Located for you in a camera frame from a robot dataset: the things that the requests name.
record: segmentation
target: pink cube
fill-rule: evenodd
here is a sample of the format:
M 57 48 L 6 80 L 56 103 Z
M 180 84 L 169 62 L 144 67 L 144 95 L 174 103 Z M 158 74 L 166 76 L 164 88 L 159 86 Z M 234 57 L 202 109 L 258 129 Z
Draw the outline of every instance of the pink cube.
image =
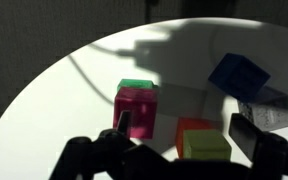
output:
M 157 94 L 152 89 L 121 87 L 115 97 L 113 127 L 116 128 L 120 114 L 131 111 L 130 136 L 152 139 L 157 108 Z

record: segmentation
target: green cube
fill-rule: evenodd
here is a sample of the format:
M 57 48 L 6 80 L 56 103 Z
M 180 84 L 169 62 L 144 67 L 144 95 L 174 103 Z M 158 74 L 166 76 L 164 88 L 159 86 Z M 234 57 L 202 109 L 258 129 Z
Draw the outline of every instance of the green cube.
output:
M 217 130 L 185 130 L 184 158 L 199 160 L 230 160 L 232 148 Z
M 118 84 L 117 92 L 121 89 L 121 87 L 153 89 L 154 84 L 152 81 L 148 80 L 122 79 L 121 82 Z

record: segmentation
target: table surface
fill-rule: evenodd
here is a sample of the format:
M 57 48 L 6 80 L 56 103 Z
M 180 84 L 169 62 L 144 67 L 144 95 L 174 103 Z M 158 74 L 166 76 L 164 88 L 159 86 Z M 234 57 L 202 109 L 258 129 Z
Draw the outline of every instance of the table surface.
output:
M 242 54 L 271 74 L 268 85 L 288 93 L 288 29 L 255 21 L 197 18 L 140 26 L 107 36 L 64 57 L 31 82 L 0 119 L 0 179 L 48 179 L 65 143 L 95 140 L 112 127 L 122 78 L 160 86 L 153 140 L 168 160 L 178 116 L 214 120 L 231 144 L 233 162 L 251 163 L 228 136 L 236 100 L 207 82 L 226 53 Z M 274 131 L 288 140 L 288 128 Z M 107 179 L 105 173 L 97 179 Z

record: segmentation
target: toy block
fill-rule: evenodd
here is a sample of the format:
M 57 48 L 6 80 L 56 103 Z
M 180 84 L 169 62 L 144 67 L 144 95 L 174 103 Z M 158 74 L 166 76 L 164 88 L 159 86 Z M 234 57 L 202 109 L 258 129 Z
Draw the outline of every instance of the toy block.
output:
M 113 127 L 122 111 L 131 112 L 130 137 L 152 139 L 157 108 L 157 94 L 152 89 L 121 87 L 115 96 Z
M 154 84 L 152 81 L 148 81 L 148 80 L 122 79 L 117 86 L 117 91 L 119 91 L 121 87 L 153 89 Z
M 241 102 L 250 102 L 270 75 L 242 55 L 228 53 L 209 76 L 209 81 Z
M 264 138 L 263 132 L 242 114 L 234 113 L 231 116 L 229 135 L 246 157 L 253 161 L 255 151 Z
M 222 133 L 211 130 L 184 131 L 184 158 L 230 160 L 232 148 Z
M 179 158 L 183 158 L 183 133 L 185 130 L 212 129 L 210 123 L 202 119 L 192 119 L 180 117 L 176 130 L 176 149 Z
M 288 127 L 288 95 L 264 87 L 251 103 L 238 102 L 239 112 L 262 131 Z

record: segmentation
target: orange cube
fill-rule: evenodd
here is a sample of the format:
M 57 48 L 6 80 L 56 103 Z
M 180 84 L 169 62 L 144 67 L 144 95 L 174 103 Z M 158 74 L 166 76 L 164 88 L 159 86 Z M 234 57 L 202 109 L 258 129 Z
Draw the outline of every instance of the orange cube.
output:
M 183 134 L 185 130 L 213 129 L 207 120 L 180 117 L 176 130 L 176 149 L 179 158 L 183 158 Z

